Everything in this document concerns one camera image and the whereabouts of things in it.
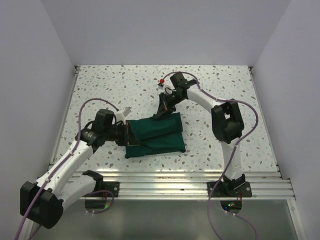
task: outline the speckled table surface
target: speckled table surface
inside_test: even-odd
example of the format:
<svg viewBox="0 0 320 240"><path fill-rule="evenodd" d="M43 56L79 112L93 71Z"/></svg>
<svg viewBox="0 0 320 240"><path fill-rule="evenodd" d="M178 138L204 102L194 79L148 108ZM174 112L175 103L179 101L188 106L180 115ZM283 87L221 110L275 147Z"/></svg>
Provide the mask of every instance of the speckled table surface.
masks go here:
<svg viewBox="0 0 320 240"><path fill-rule="evenodd" d="M157 112L161 92L158 80L172 71L186 71L199 78L201 86L220 98L243 100L259 114L257 129L241 143L241 163L245 172L277 172L277 162L268 139L257 96L247 66L226 65L82 65L58 144L56 161L66 152L77 133L77 117L83 102L90 98L109 100L118 108L132 107L127 119L151 117ZM105 103L93 101L82 112L82 127L93 120ZM185 100L177 106L181 113L186 152L125 159L125 147L106 144L79 168L119 172L221 172L224 167L220 143L211 129L211 116L199 105ZM244 132L255 123L252 111L240 106Z"/></svg>

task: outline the folded green fabric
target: folded green fabric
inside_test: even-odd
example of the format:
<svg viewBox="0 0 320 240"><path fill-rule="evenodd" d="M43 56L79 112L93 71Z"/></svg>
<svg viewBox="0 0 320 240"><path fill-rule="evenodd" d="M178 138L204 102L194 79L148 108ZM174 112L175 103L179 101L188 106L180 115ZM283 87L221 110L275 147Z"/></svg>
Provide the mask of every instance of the folded green fabric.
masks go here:
<svg viewBox="0 0 320 240"><path fill-rule="evenodd" d="M125 158L127 159L186 151L179 112L158 119L149 117L129 120L129 123L131 131L140 145L125 147Z"/></svg>

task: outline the cable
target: cable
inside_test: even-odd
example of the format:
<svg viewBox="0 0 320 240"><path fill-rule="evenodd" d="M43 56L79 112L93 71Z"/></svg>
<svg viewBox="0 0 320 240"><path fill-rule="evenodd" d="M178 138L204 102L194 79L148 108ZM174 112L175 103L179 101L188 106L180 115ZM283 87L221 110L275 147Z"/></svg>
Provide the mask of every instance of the cable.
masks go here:
<svg viewBox="0 0 320 240"><path fill-rule="evenodd" d="M88 196L90 196L90 195L100 194L100 193L107 193L107 194L110 194L110 195L111 195L112 200L111 200L110 205L109 205L107 208L104 208L104 209L101 210L101 211L89 211L89 210L87 210L88 213L91 213L91 214L102 214L102 213L104 213L105 211L107 211L107 210L114 204L115 196L114 196L114 194L113 194L111 191L108 191L108 190L93 191L93 192L90 192L90 193L84 195L84 197L88 197Z"/></svg>
<svg viewBox="0 0 320 240"><path fill-rule="evenodd" d="M85 126L84 126L84 128L88 128L92 123L93 123L94 121L90 121L90 122L88 122Z"/></svg>
<svg viewBox="0 0 320 240"><path fill-rule="evenodd" d="M166 88L164 89L164 91L165 91L166 94L170 94L169 92L167 92L167 89L169 89L171 92L174 91L174 89L171 89L170 87L166 87Z"/></svg>
<svg viewBox="0 0 320 240"><path fill-rule="evenodd" d="M108 198L108 193L102 194L101 199L102 199L102 201L105 201L105 205L107 204L107 198ZM100 206L101 206L101 203L96 202L93 205L85 205L85 208L86 209L96 209L96 208L100 208Z"/></svg>
<svg viewBox="0 0 320 240"><path fill-rule="evenodd" d="M53 177L53 175L58 171L58 169L60 169L60 167L70 158L70 156L76 151L76 149L78 148L79 146L79 143L80 143L80 135L81 135L81 114L82 114L82 110L84 109L85 105L88 103L88 102L91 102L91 101L95 101L95 100L98 100L98 101L102 101L102 102L105 102L107 104L110 104L112 107L114 107L117 111L119 111L119 109L113 105L112 103L110 103L109 101L107 100L104 100L104 99L101 99L101 98L91 98L91 99L88 99L87 101L85 101L82 106L80 107L80 110L79 110L79 116L78 116L78 135L77 135L77 139L76 139L76 144L74 145L73 149L71 150L71 152L54 168L54 170L49 174L49 176L47 177L49 180ZM45 181L42 186L40 187L40 189L38 190L38 192L35 194L34 198L32 199L29 207L26 209L25 211L25 214L23 215L22 217L22 220L20 222L20 225L16 231L16 234L15 234L15 237L14 237L14 240L18 240L19 239L19 235L21 233L21 230L25 224L25 221L27 219L27 216L29 215L32 207L34 206L36 200L38 199L38 197L40 196L40 194L42 193L43 189L45 188L45 186L47 185L48 181Z"/></svg>
<svg viewBox="0 0 320 240"><path fill-rule="evenodd" d="M193 78L195 79L195 81L196 81L196 85L197 85L198 89L199 89L202 93L204 93L205 95L207 95L209 98L211 98L211 99L213 99L213 100L215 100L215 101L218 101L218 102L223 102L223 103L231 102L231 103L240 103L240 104L246 105L247 107L249 107L249 108L253 111L253 113L254 113L254 115L255 115L255 124L254 124L253 128L252 128L250 131L248 131L245 135L243 135L241 138L239 138L239 140L235 143L234 148L233 148L232 153L231 153L230 160L228 161L228 163L227 163L227 165L225 166L225 168L224 168L221 176L219 177L218 181L215 182L215 184L214 184L211 192L209 193L209 198L208 198L208 203L207 203L207 215L208 215L208 220L209 220L209 223L210 223L211 228L212 228L212 230L214 231L214 233L218 236L219 239L224 240L224 239L222 238L222 236L221 236L221 235L218 233L218 231L216 230L216 228L215 228L215 226L214 226L214 224L213 224L213 222L212 222L212 220L211 220L211 216L210 216L210 200L211 200L211 197L212 197L212 194L213 194L215 188L217 187L217 185L220 183L221 179L222 179L222 178L224 177L224 175L226 174L226 172L227 172L227 170L228 170L228 167L230 166L231 161L232 161L232 159L233 159L234 156L235 156L237 146L240 144L240 142L241 142L243 139L245 139L247 136L249 136L249 135L257 128L258 122L259 122L259 116L258 116L257 111L254 109L254 107L251 106L249 103L247 103L247 102L245 102L245 101L234 100L234 99L225 100L225 99L219 99L219 98L216 98L216 97L212 96L211 94L209 94L208 92L206 92L205 90L203 90L203 89L201 88L198 78L197 78L195 75L193 75L192 73L189 73L189 72L186 72L186 71L173 71L173 72L170 72L170 73L166 74L162 79L164 80L164 79L165 79L166 77L168 77L169 75L171 75L171 74L176 74L176 73L182 73L182 74L186 74L186 75L189 75L189 76L193 77ZM255 226L254 226L251 222L249 222L246 218L244 218L244 217L242 217L242 216L239 216L239 215L237 215L237 214L236 214L235 216L236 216L237 218L240 218L240 219L244 220L245 222L247 222L247 223L252 227L252 229L253 229L253 231L254 231L254 234L255 234L255 240L258 240L258 233L257 233L257 230L256 230Z"/></svg>

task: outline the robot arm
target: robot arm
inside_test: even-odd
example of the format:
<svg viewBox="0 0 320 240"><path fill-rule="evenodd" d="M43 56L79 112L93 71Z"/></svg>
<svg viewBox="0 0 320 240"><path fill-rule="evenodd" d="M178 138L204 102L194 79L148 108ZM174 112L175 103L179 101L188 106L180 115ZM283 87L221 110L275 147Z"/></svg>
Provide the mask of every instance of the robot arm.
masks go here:
<svg viewBox="0 0 320 240"><path fill-rule="evenodd" d="M159 107L156 117L171 114L176 111L175 105L183 100L191 100L211 114L212 131L214 136L220 141L224 166L230 160L232 151L238 138L242 135L244 122L241 116L239 105L236 102L218 102L204 94L198 87L196 80L187 80L181 72L175 73L170 77L174 89L170 89L164 82L160 82L159 87L163 88L163 93L159 95ZM232 191L243 185L245 175L241 167L240 147L235 151L232 162L230 163L224 177L227 190Z"/></svg>
<svg viewBox="0 0 320 240"><path fill-rule="evenodd" d="M50 229L73 202L92 191L104 190L102 176L90 170L84 172L76 181L67 185L66 183L80 165L106 141L115 141L119 146L139 144L126 122L126 116L130 112L128 107L116 113L100 109L91 128L86 125L81 130L80 141L73 153L72 149L77 141L73 141L60 160L36 182L27 181L23 184L20 189L20 214L26 213L37 192L44 186L27 218Z"/></svg>

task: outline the white wall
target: white wall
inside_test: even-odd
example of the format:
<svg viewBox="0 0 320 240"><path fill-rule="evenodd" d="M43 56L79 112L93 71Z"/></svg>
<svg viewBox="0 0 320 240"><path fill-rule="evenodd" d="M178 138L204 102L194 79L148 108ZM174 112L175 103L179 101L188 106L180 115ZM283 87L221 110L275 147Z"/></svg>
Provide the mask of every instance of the white wall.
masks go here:
<svg viewBox="0 0 320 240"><path fill-rule="evenodd" d="M74 65L258 59L290 0L42 0Z"/></svg>
<svg viewBox="0 0 320 240"><path fill-rule="evenodd" d="M281 173L310 240L320 239L320 1L292 0L254 66Z"/></svg>
<svg viewBox="0 0 320 240"><path fill-rule="evenodd" d="M21 185L48 167L73 69L40 0L0 1L0 239L22 218Z"/></svg>

